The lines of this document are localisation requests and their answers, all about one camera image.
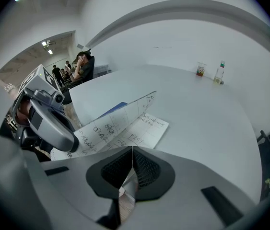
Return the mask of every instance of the bottle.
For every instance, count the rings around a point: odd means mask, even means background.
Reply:
[[[224,74],[224,64],[225,62],[222,60],[220,66],[217,69],[216,76],[213,79],[213,81],[216,83],[221,83],[221,80]]]

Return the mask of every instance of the paper sheet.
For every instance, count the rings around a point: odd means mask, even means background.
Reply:
[[[124,146],[154,149],[169,124],[148,113],[142,113],[129,127],[109,142],[102,151]]]
[[[156,91],[76,130],[74,134],[80,143],[77,151],[70,153],[52,149],[51,159],[76,158],[100,152],[105,146],[109,148],[110,142],[153,104],[155,94]]]

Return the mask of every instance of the standing person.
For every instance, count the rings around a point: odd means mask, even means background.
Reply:
[[[61,76],[60,69],[56,67],[56,65],[53,66],[53,77],[57,80],[59,86],[62,88],[62,84],[64,84],[64,80]]]
[[[66,67],[68,67],[70,70],[71,70],[71,68],[72,68],[72,66],[71,66],[71,64],[69,63],[68,60],[66,61]]]

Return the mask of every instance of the hand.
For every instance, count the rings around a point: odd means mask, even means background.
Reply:
[[[81,67],[85,62],[84,62],[85,56],[79,56],[78,61],[77,61],[77,67]]]
[[[70,74],[72,74],[72,72],[71,72],[70,68],[65,67],[64,69],[66,70],[66,72],[67,72],[69,75],[70,75]]]
[[[16,110],[16,122],[22,125],[29,125],[28,116],[31,108],[30,101],[21,101],[19,108]]]

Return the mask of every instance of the man sitting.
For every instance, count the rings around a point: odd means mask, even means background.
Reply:
[[[69,74],[63,68],[61,68],[61,74],[62,74],[63,80],[67,81],[70,79]]]
[[[93,79],[94,56],[91,56],[90,50],[79,52],[74,62],[76,61],[77,67],[74,75],[72,75],[71,70],[68,67],[65,67],[71,81],[74,82],[81,79],[83,82],[87,82]]]

